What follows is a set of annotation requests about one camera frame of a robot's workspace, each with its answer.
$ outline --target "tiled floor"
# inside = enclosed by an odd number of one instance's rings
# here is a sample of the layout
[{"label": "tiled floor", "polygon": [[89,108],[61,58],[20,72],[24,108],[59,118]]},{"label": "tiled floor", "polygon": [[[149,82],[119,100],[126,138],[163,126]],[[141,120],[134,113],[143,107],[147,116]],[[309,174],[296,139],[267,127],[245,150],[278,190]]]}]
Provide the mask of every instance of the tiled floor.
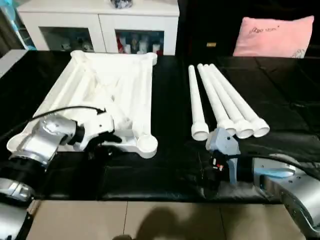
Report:
[{"label": "tiled floor", "polygon": [[303,240],[282,205],[43,201],[28,240]]}]

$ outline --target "pink pillow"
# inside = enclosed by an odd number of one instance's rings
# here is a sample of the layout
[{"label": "pink pillow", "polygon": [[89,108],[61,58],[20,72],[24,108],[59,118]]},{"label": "pink pillow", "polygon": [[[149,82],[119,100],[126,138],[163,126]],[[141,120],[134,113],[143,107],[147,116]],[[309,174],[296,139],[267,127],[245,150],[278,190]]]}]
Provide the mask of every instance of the pink pillow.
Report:
[{"label": "pink pillow", "polygon": [[314,16],[293,21],[244,17],[233,56],[303,58]]}]

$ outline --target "white pvc pipe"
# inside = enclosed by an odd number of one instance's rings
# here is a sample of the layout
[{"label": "white pvc pipe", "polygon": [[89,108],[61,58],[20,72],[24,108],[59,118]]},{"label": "white pvc pipe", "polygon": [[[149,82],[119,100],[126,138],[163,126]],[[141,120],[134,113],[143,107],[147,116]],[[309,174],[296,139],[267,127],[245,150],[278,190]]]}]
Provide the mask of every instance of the white pvc pipe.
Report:
[{"label": "white pvc pipe", "polygon": [[214,86],[211,84],[208,79],[207,74],[205,73],[204,66],[202,64],[198,64],[198,71],[200,73],[203,86],[205,88],[206,94],[208,95],[215,119],[217,128],[223,128],[227,130],[227,132],[233,136],[236,133],[235,124],[228,117],[224,106],[222,105]]},{"label": "white pvc pipe", "polygon": [[215,75],[213,75],[210,67],[207,64],[204,65],[204,70],[207,73],[207,76],[209,77],[209,80],[213,85],[216,93],[218,94],[219,99],[224,106],[224,109],[234,123],[236,136],[240,139],[246,139],[252,136],[252,134],[254,133],[252,124],[245,120],[244,116],[242,116],[237,106],[234,104],[234,102],[232,101],[224,87],[217,80]]},{"label": "white pvc pipe", "polygon": [[269,125],[265,120],[260,118],[255,111],[248,105],[243,97],[237,92],[237,90],[231,85],[231,83],[225,78],[225,76],[217,69],[214,64],[210,64],[214,75],[218,81],[222,84],[225,91],[229,94],[234,104],[242,113],[244,118],[248,120],[253,127],[253,136],[256,138],[266,135],[270,131]]},{"label": "white pvc pipe", "polygon": [[193,65],[190,65],[188,70],[193,122],[191,127],[191,135],[196,141],[204,141],[208,138],[209,128],[206,124],[204,112],[202,109],[195,67]]}]

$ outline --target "black leather surface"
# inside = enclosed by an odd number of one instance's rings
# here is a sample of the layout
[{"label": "black leather surface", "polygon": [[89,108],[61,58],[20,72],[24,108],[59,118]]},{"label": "black leather surface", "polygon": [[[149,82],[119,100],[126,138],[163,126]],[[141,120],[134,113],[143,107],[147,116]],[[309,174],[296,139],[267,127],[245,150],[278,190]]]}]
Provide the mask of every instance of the black leather surface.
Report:
[{"label": "black leather surface", "polygon": [[[69,54],[63,52],[28,52],[0,80],[3,84],[0,104],[3,113],[12,116],[4,120],[1,132],[34,113],[69,59]],[[37,198],[277,202],[265,199],[247,182],[240,182],[237,187],[223,182],[217,196],[210,199],[204,199],[195,184],[201,168],[199,158],[209,157],[205,143],[191,138],[188,64],[199,62],[195,58],[184,61],[174,56],[158,58],[152,79],[151,131],[158,140],[154,158],[143,159],[135,153],[121,152],[113,152],[109,157],[106,149],[98,151],[93,159],[86,153],[58,153]],[[217,64],[271,127],[271,132],[264,137],[239,140],[242,153],[283,153],[301,162],[320,163],[319,74],[316,71],[319,60],[249,57],[202,60],[202,63],[211,62]],[[24,75],[32,78],[31,84]],[[216,121],[200,78],[198,83],[204,115],[213,131]],[[8,106],[15,96],[21,103]],[[5,152],[5,144],[1,145],[1,152]]]}]

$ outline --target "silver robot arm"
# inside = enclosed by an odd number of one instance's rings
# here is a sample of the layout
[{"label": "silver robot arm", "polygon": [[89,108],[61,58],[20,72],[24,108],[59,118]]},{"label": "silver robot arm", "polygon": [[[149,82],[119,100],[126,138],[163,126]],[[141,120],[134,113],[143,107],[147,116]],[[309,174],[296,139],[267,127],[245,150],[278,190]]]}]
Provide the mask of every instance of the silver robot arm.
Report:
[{"label": "silver robot arm", "polygon": [[[240,154],[238,142],[223,128],[216,128],[210,133],[206,149],[212,153],[218,151],[217,156],[222,154],[222,159]],[[272,156],[299,165],[298,161],[287,155]],[[223,161],[213,157],[212,167],[218,170],[215,163],[221,164]],[[236,158],[226,161],[232,184],[237,182],[240,162]],[[306,238],[320,239],[320,180],[290,164],[263,157],[253,158],[251,168],[257,190],[267,198],[278,198]]]},{"label": "silver robot arm", "polygon": [[[295,159],[277,155],[289,161]],[[320,239],[320,181],[294,166],[253,159],[254,185],[266,197],[277,197],[307,238]]]},{"label": "silver robot arm", "polygon": [[[32,200],[60,145],[83,150],[101,133],[112,133],[114,122],[103,112],[78,125],[61,115],[41,119],[0,168],[0,194],[19,203]],[[28,218],[25,209],[0,202],[0,240],[15,240]]]}]

